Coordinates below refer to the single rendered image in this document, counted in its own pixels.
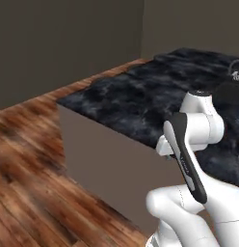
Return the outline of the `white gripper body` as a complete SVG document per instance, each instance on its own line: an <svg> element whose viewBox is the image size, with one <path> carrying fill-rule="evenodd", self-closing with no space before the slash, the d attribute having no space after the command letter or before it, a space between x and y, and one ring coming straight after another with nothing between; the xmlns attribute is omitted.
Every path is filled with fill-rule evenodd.
<svg viewBox="0 0 239 247"><path fill-rule="evenodd" d="M155 149L161 156L169 156L173 154L173 150L164 135L159 138Z"/></svg>

